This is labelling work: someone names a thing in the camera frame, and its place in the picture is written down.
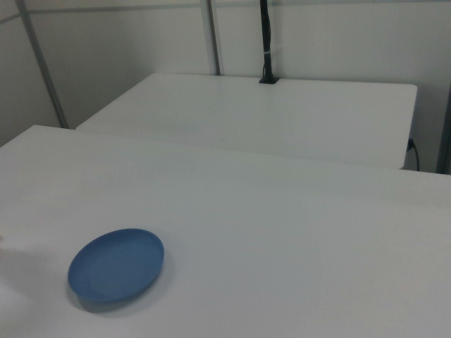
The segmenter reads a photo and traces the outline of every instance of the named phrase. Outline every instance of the white tabletop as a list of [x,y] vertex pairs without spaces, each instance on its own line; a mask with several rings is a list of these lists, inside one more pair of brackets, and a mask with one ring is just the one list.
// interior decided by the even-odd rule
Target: white tabletop
[[415,98],[409,84],[153,74],[77,129],[402,168]]
[[[450,190],[448,176],[33,127],[0,149],[0,336],[451,337]],[[161,275],[87,312],[68,266],[123,227],[161,238]]]

